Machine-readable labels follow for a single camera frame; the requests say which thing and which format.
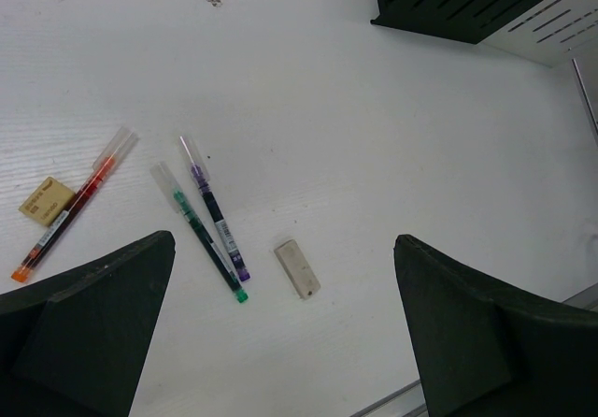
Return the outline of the orange pencil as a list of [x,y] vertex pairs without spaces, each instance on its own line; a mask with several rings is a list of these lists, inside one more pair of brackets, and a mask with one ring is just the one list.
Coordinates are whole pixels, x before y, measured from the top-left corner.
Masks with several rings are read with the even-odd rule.
[[126,127],[122,127],[117,132],[93,163],[92,174],[66,203],[41,239],[11,274],[13,280],[20,283],[29,280],[36,267],[48,255],[62,234],[94,197],[110,174],[120,165],[137,141],[136,133]]

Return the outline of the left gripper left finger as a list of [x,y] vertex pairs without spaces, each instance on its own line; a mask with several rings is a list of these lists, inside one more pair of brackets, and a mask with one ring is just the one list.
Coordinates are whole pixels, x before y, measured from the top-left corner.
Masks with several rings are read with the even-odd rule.
[[3,294],[2,415],[128,415],[175,247],[157,231]]

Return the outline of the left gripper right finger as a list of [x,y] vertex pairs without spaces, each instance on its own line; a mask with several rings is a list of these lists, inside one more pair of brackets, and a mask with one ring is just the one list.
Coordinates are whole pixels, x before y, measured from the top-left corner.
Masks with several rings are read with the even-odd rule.
[[597,314],[534,295],[411,235],[394,265],[431,416],[594,416]]

